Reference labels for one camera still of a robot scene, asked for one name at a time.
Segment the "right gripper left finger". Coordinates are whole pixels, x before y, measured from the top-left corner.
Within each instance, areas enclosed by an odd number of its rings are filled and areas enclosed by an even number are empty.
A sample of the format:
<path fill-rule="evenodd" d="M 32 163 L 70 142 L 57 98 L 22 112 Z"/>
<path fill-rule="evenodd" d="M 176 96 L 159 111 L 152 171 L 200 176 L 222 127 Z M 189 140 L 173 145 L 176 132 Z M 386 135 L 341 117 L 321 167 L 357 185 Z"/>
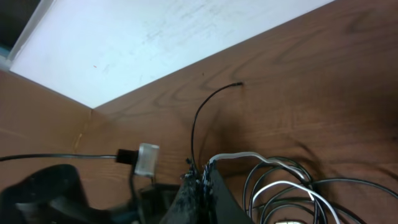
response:
<path fill-rule="evenodd" d="M 188 158 L 187 163 L 189 170 L 182 175 L 183 182 L 170 208 L 162 217 L 161 224 L 205 223 L 203 175 L 200 174 L 194 158 Z"/>

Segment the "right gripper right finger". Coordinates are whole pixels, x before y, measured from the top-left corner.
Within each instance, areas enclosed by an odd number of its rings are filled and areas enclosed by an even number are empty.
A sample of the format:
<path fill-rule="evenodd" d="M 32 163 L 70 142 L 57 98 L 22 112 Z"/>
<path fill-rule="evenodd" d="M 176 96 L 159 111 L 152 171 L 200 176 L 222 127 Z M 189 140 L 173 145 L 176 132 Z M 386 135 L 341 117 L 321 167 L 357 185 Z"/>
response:
<path fill-rule="evenodd" d="M 203 172 L 203 203 L 205 217 L 211 224 L 252 224 L 226 186 L 216 161 L 209 162 Z"/>

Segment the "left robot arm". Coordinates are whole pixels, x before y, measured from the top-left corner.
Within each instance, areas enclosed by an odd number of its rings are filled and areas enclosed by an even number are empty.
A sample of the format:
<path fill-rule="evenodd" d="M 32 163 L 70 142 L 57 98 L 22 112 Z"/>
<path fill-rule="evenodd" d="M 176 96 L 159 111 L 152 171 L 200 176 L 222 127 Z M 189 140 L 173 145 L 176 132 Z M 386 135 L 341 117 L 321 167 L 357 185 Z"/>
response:
<path fill-rule="evenodd" d="M 89 205 L 77 169 L 41 169 L 1 192 L 1 223 L 159 223 L 178 185 L 152 184 L 134 199 L 104 210 Z"/>

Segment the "cardboard panel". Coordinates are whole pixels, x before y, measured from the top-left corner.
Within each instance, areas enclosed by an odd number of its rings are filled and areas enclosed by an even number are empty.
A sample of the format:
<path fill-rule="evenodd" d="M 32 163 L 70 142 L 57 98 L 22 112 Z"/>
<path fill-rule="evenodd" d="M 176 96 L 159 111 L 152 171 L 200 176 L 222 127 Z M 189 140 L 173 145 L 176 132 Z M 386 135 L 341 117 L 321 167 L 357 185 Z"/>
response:
<path fill-rule="evenodd" d="M 1 156 L 74 154 L 91 109 L 1 72 Z"/>

